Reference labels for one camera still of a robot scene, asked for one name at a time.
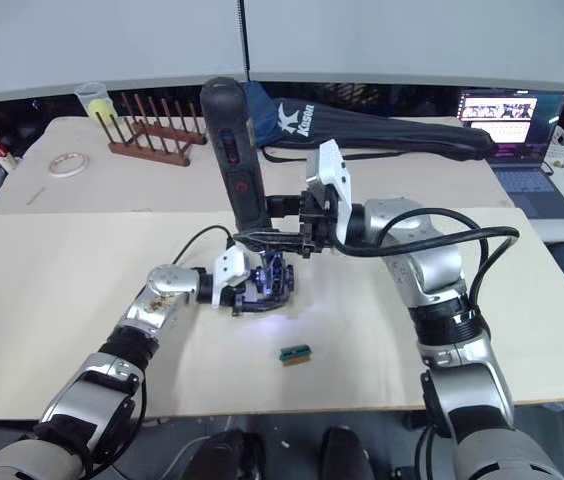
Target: floor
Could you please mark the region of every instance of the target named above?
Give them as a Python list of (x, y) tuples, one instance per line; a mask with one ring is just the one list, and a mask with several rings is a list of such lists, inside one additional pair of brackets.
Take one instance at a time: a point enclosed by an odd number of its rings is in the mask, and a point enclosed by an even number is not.
[[(338, 412), (289, 415), (253, 415), (236, 417), (181, 418), (142, 428), (117, 467), (133, 480), (160, 480), (169, 464), (191, 440), (226, 428), (258, 432), (266, 444), (269, 480), (315, 480), (317, 459), (324, 431), (346, 425), (357, 432), (378, 480), (389, 478), (392, 468), (413, 465), (413, 453), (419, 431), (402, 425), (399, 412)], [(541, 406), (519, 407), (516, 423), (533, 436), (564, 473), (564, 412)], [(22, 431), (0, 428), (0, 448), (16, 440)], [(179, 478), (187, 461), (201, 441), (186, 448), (165, 480)], [(434, 478), (455, 478), (452, 469), (452, 445), (436, 438), (433, 444)], [(111, 469), (101, 480), (120, 480)]]

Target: beige tabletop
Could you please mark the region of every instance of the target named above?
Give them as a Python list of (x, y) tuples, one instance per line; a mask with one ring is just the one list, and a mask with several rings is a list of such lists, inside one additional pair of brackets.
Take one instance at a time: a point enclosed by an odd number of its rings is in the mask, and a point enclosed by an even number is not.
[[(455, 118), (425, 120), (457, 124)], [(86, 155), (86, 170), (70, 178), (50, 176), (51, 160), (67, 152)], [(306, 187), (304, 162), (273, 164), (262, 158), (261, 167), (268, 195), (294, 195)], [(437, 207), (513, 206), (483, 160), (458, 162), (410, 153), (351, 161), (347, 168), (354, 178), (354, 202), (405, 196)], [(209, 144), (193, 147), (191, 165), (186, 168), (115, 155), (109, 152), (102, 129), (82, 117), (53, 120), (0, 188), (0, 214), (227, 209), (226, 191)]]
[[(562, 272), (520, 210), (462, 211), (522, 234), (480, 296), (514, 400), (564, 400)], [(230, 212), (0, 215), (0, 418), (39, 417), (147, 273), (200, 228), (231, 221)], [(297, 219), (279, 224), (297, 231)], [(182, 265), (208, 268), (223, 247), (209, 233)], [(477, 250), (460, 246), (469, 282)], [(288, 260), (297, 290), (284, 308), (236, 318), (200, 306), (176, 324), (147, 370), (149, 415), (422, 408), (412, 321), (383, 262), (328, 251)], [(283, 367), (280, 349), (302, 343), (311, 361)]]

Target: laptop screen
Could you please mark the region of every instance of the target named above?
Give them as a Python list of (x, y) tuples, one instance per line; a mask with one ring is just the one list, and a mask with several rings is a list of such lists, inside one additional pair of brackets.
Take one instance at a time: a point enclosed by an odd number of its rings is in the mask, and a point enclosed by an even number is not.
[(458, 119), (498, 144), (494, 163), (541, 163), (557, 124), (564, 93), (526, 90), (466, 90)]

